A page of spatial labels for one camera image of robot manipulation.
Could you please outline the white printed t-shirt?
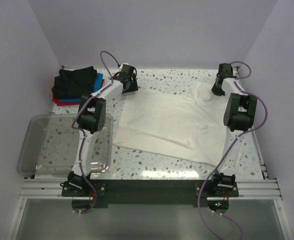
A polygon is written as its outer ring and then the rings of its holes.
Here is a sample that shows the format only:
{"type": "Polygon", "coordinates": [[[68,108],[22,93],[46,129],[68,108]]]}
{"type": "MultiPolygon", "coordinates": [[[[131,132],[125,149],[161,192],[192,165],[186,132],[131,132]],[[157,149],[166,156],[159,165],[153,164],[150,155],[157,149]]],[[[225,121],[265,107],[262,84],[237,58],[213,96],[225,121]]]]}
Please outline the white printed t-shirt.
{"type": "Polygon", "coordinates": [[[139,90],[125,98],[113,144],[216,166],[226,142],[227,104],[201,82],[188,95],[139,90]]]}

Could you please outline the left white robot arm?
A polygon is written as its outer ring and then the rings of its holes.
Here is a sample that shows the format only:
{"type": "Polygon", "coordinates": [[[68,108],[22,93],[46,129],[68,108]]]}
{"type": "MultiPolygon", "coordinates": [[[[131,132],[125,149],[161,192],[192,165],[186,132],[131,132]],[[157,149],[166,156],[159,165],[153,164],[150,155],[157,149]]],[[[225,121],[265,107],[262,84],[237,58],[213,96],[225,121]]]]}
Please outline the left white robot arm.
{"type": "Polygon", "coordinates": [[[101,89],[81,97],[78,113],[71,125],[74,130],[79,130],[79,144],[75,163],[63,188],[66,191],[75,188],[88,192],[93,189],[90,183],[91,159],[95,141],[105,126],[107,103],[117,95],[139,90],[137,69],[126,63],[119,69],[101,89]]]}

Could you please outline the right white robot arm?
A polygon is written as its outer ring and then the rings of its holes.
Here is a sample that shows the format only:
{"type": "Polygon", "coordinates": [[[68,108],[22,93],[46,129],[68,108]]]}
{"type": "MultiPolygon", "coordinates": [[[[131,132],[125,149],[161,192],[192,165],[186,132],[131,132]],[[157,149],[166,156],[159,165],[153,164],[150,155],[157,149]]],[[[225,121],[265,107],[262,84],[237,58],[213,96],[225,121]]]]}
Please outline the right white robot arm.
{"type": "Polygon", "coordinates": [[[226,135],[222,162],[211,177],[211,182],[215,186],[232,189],[236,185],[238,154],[244,138],[242,134],[250,130],[254,124],[257,97],[245,93],[233,73],[231,63],[219,64],[211,92],[215,96],[228,98],[223,115],[226,135]]]}

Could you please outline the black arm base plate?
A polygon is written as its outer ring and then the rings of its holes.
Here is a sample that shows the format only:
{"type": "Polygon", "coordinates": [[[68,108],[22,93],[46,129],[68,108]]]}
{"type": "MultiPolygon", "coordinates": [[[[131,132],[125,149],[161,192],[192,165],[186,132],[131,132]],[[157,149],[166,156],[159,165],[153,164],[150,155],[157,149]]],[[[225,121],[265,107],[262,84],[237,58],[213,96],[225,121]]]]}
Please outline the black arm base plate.
{"type": "Polygon", "coordinates": [[[109,205],[192,205],[197,206],[203,180],[112,180],[92,179],[84,188],[68,181],[60,184],[61,196],[72,198],[72,207],[108,208],[109,205]]]}

